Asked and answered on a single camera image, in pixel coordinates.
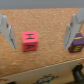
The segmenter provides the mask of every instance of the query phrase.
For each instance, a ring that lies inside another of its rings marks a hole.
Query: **block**
[[[22,32],[23,51],[37,50],[38,41],[36,31]]]
[[[77,33],[68,50],[70,53],[80,52],[83,46],[84,46],[83,35],[81,33]]]

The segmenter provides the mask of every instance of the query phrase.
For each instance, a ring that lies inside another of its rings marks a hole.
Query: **pink block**
[[[37,49],[38,36],[36,31],[22,32],[23,51]]]

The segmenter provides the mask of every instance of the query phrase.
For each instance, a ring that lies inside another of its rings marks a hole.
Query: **table surface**
[[[80,8],[0,10],[7,15],[17,38],[17,50],[13,50],[0,34],[0,77],[17,74],[65,61],[84,57],[64,49],[63,39],[67,24]],[[22,32],[37,31],[36,51],[22,51]]]

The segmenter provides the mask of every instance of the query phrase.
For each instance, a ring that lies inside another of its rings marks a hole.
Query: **cork board surface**
[[[60,62],[84,57],[64,49],[63,38],[67,24],[80,8],[0,10],[7,15],[17,38],[17,50],[13,50],[0,34],[0,77],[8,76]],[[22,32],[37,31],[38,50],[22,51]]]

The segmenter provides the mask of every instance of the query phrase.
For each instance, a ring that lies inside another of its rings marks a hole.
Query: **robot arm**
[[[4,35],[10,46],[16,50],[17,40],[14,35],[12,26],[10,25],[7,16],[0,14],[0,33]]]
[[[73,14],[70,25],[67,25],[66,27],[66,33],[64,37],[64,48],[65,49],[67,49],[71,45],[75,35],[82,28],[83,21],[84,21],[84,8],[79,10],[77,14]]]

